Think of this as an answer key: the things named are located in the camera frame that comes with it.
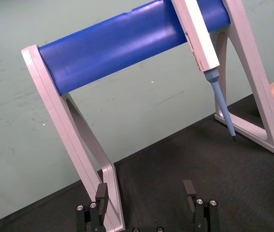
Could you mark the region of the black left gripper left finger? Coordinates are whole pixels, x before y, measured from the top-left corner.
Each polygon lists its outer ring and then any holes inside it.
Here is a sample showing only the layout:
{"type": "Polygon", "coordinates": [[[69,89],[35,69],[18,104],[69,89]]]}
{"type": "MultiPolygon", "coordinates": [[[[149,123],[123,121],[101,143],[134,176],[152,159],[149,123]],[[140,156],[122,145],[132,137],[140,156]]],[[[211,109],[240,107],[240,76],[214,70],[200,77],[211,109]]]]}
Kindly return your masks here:
{"type": "Polygon", "coordinates": [[[105,232],[105,214],[108,206],[107,183],[100,183],[95,195],[95,201],[87,206],[76,207],[77,232],[105,232]]]}

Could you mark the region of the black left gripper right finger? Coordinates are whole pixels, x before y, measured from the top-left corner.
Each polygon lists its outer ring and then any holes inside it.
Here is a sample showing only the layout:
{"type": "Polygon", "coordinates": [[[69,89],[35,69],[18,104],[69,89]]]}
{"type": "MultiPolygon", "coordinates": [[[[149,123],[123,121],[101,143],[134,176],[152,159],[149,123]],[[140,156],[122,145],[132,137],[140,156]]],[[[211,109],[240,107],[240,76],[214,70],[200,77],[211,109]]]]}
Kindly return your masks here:
{"type": "Polygon", "coordinates": [[[218,232],[219,213],[218,201],[210,199],[205,201],[197,196],[191,180],[183,180],[186,197],[191,211],[191,220],[194,232],[218,232]]]}

